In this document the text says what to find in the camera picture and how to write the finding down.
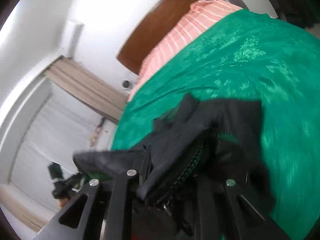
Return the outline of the person's left hand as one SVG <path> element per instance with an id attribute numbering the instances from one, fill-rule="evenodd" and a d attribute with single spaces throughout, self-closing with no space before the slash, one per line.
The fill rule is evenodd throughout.
<path id="1" fill-rule="evenodd" d="M 62 208 L 63 206 L 65 206 L 69 201 L 69 198 L 62 198 L 58 200 L 58 206 L 59 208 Z"/>

